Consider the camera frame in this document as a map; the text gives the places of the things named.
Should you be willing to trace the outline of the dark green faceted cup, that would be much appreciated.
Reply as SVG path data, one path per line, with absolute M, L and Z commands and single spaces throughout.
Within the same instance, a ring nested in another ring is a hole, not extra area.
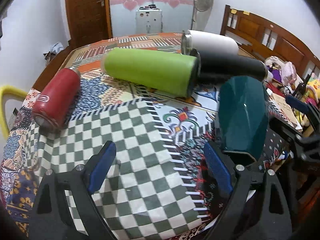
M 262 82 L 236 76 L 220 88 L 218 110 L 221 148 L 244 166 L 259 160 L 268 127 L 268 95 Z

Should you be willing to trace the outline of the standing electric fan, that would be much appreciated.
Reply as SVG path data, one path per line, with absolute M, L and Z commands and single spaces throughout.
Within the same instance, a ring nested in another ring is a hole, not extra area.
M 204 31 L 210 18 L 214 0 L 193 0 L 192 30 Z

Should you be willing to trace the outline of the black tumbler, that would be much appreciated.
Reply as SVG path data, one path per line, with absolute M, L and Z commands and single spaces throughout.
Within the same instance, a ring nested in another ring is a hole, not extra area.
M 259 81 L 267 78 L 265 64 L 257 59 L 196 49 L 190 54 L 200 61 L 197 83 L 201 85 L 220 84 L 235 76 L 250 76 Z

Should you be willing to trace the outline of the white tumbler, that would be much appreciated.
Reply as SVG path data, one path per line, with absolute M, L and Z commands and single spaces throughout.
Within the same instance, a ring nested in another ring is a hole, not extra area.
M 230 37 L 204 31 L 188 30 L 182 33 L 181 53 L 191 55 L 192 50 L 198 53 L 218 53 L 237 55 L 238 44 Z

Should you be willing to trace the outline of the red thermos bottle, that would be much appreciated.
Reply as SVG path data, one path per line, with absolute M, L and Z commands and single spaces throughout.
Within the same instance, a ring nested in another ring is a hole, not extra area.
M 69 108 L 80 89 L 80 72 L 63 68 L 37 97 L 31 111 L 35 122 L 49 131 L 63 127 Z

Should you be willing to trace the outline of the pink plush toy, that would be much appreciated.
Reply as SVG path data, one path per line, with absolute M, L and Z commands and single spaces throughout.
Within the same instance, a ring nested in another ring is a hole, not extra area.
M 297 80 L 296 68 L 292 62 L 283 62 L 278 57 L 271 56 L 268 57 L 264 63 L 272 73 L 273 78 L 279 83 L 288 86 L 294 84 Z

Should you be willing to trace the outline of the yellow plush toy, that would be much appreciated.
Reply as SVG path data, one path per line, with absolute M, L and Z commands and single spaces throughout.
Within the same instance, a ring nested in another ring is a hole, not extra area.
M 315 101 L 319 100 L 320 94 L 320 81 L 319 79 L 314 79 L 309 81 L 306 85 L 307 90 L 309 91 L 308 97 L 313 98 Z

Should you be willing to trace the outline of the brown wooden door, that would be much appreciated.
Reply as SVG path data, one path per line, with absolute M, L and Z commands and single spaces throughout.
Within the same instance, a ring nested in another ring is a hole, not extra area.
M 74 48 L 112 37 L 109 0 L 65 0 L 65 4 Z

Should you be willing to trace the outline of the lime green tumbler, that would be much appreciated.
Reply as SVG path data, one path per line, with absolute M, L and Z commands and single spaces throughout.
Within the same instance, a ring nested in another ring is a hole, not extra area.
M 192 94 L 199 65 L 194 56 L 146 49 L 114 48 L 101 59 L 101 69 L 115 79 L 184 98 Z

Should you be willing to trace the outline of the green white checkered cloth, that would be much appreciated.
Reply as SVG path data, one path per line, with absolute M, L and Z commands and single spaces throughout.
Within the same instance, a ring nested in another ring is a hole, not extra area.
M 28 165 L 37 178 L 48 169 L 70 171 L 85 164 L 108 140 L 117 153 L 101 188 L 98 210 L 118 239 L 187 239 L 210 220 L 200 177 L 187 166 L 211 124 L 200 126 L 193 109 L 135 99 L 77 116 L 50 134 L 31 124 Z

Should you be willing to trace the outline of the patchwork bed sheet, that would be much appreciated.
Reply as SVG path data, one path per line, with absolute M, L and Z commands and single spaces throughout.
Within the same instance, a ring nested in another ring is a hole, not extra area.
M 72 51 L 63 58 L 60 67 L 73 67 L 81 74 L 81 87 L 67 114 L 67 127 L 69 122 L 77 116 L 141 98 L 150 98 L 155 104 L 173 108 L 186 106 L 195 111 L 200 126 L 211 124 L 212 129 L 206 133 L 203 145 L 199 149 L 201 161 L 196 163 L 191 153 L 187 153 L 187 166 L 194 168 L 200 177 L 199 191 L 204 194 L 210 214 L 210 220 L 206 226 L 199 233 L 187 239 L 201 239 L 209 226 L 215 223 L 225 203 L 219 196 L 216 182 L 208 176 L 202 150 L 206 141 L 220 138 L 215 123 L 219 88 L 215 85 L 198 86 L 191 97 L 183 99 L 155 89 L 114 79 L 100 69 L 103 54 L 113 48 L 139 48 L 179 53 L 180 45 L 179 33 L 112 38 Z M 10 218 L 24 237 L 29 236 L 30 213 L 41 180 L 36 177 L 34 168 L 27 163 L 31 154 L 28 132 L 31 124 L 35 124 L 31 116 L 31 109 L 40 92 L 37 87 L 29 90 L 21 108 L 15 112 L 16 118 L 9 128 L 9 136 L 1 161 L 1 200 Z

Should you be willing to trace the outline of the pile of clothes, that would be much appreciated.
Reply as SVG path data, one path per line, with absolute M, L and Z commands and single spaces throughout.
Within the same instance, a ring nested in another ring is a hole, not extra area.
M 46 61 L 46 66 L 53 60 L 54 57 L 65 48 L 61 42 L 57 42 L 56 44 L 52 45 L 48 52 L 44 53 L 44 59 Z

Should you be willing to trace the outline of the wooden bed headboard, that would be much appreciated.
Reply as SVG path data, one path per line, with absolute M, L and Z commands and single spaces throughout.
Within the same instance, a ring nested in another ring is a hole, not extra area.
M 225 6 L 221 35 L 236 39 L 239 47 L 256 59 L 276 56 L 294 64 L 299 76 L 308 67 L 319 68 L 319 59 L 295 35 L 281 26 L 251 12 Z

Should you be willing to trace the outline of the frosted sliding wardrobe with hearts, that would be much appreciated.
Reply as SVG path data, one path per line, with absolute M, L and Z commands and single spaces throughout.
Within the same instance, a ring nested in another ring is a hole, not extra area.
M 162 12 L 165 33 L 188 30 L 193 24 L 194 0 L 108 0 L 114 37 L 137 32 L 137 11 L 153 5 Z

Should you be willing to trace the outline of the white paper booklet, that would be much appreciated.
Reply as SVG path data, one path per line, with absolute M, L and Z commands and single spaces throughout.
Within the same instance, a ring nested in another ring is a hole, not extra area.
M 295 130 L 301 132 L 303 130 L 302 126 L 296 119 L 290 105 L 286 103 L 285 98 L 272 92 L 272 90 L 270 90 L 269 88 L 266 91 L 269 96 L 269 103 L 273 107 L 274 112 Z

